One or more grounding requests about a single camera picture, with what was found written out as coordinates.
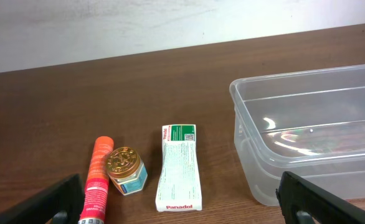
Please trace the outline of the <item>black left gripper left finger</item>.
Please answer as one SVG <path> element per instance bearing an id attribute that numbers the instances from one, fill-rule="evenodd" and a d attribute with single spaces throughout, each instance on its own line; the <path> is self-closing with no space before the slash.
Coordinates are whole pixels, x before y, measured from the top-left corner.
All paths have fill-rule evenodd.
<path id="1" fill-rule="evenodd" d="M 70 175 L 0 213 L 0 224 L 77 223 L 85 194 L 78 174 Z"/>

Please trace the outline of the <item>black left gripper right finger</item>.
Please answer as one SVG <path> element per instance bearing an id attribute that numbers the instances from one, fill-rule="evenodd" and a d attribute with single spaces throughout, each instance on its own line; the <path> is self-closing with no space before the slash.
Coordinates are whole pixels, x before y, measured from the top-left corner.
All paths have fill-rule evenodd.
<path id="1" fill-rule="evenodd" d="M 285 171 L 276 196 L 286 223 L 365 224 L 365 211 Z"/>

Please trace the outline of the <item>orange tablet tube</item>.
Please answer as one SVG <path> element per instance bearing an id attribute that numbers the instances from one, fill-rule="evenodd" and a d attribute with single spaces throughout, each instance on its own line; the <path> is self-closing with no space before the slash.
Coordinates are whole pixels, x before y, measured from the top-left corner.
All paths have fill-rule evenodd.
<path id="1" fill-rule="evenodd" d="M 108 136 L 100 136 L 95 141 L 85 184 L 85 201 L 78 224 L 105 223 L 109 188 L 105 162 L 113 147 L 113 139 Z"/>

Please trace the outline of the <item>gold lid balm jar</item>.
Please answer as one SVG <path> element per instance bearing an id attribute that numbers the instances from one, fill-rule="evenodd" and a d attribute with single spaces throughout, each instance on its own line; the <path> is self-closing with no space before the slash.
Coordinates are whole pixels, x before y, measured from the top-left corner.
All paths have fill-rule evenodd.
<path id="1" fill-rule="evenodd" d="M 120 147 L 111 152 L 106 161 L 110 180 L 123 195 L 143 190 L 148 173 L 136 150 Z"/>

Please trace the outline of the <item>white green Panadol box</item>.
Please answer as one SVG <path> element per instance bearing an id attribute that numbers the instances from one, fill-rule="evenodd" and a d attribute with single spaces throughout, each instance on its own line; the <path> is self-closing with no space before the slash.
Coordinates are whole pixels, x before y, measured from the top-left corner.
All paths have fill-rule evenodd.
<path id="1" fill-rule="evenodd" d="M 162 127 L 162 169 L 155 205 L 159 212 L 202 210 L 196 125 Z"/>

